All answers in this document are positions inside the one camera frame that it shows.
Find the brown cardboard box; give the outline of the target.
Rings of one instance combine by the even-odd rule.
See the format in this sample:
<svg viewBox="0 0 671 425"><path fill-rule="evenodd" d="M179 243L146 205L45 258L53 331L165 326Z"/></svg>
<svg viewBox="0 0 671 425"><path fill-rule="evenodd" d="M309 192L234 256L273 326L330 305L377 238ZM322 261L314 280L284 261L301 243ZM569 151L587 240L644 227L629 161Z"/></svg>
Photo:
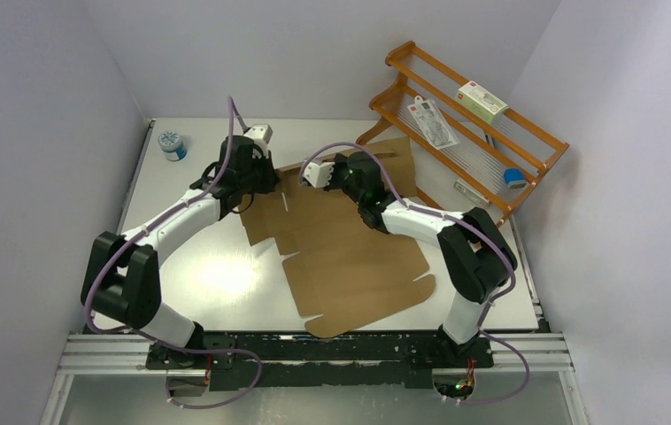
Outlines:
<svg viewBox="0 0 671 425"><path fill-rule="evenodd" d="M306 331L338 336L430 298L436 278L417 242L367 227L340 190L299 186L299 167L279 167L276 190L241 221L250 245L274 239Z"/></svg>

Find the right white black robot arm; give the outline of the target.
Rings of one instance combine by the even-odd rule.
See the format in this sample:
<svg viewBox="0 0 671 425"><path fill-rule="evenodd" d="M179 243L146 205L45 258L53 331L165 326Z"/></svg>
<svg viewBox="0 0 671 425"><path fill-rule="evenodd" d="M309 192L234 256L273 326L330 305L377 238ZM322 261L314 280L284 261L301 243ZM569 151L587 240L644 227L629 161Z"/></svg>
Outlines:
<svg viewBox="0 0 671 425"><path fill-rule="evenodd" d="M506 283L514 282L518 267L490 215L479 207L448 212L394 194L383 182L379 164L364 151L310 164L305 180L325 191L341 190L369 228L408 236L440 250L456 293L440 326L445 337L437 352L445 365L460 366L472 353L470 342L480 334L490 301Z"/></svg>

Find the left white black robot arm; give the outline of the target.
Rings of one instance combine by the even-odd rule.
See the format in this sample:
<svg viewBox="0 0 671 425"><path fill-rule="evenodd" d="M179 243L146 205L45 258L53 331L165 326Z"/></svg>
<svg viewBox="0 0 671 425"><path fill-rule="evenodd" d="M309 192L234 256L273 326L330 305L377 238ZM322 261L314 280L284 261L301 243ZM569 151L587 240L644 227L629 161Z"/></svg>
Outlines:
<svg viewBox="0 0 671 425"><path fill-rule="evenodd" d="M280 179L268 148L271 134L270 127L256 126L228 137L219 160L170 207L122 235L99 235L81 290L85 314L100 313L121 329L158 340L181 367L200 364L207 352L204 328L163 301L160 268L195 234L235 213L244 197L274 191Z"/></svg>

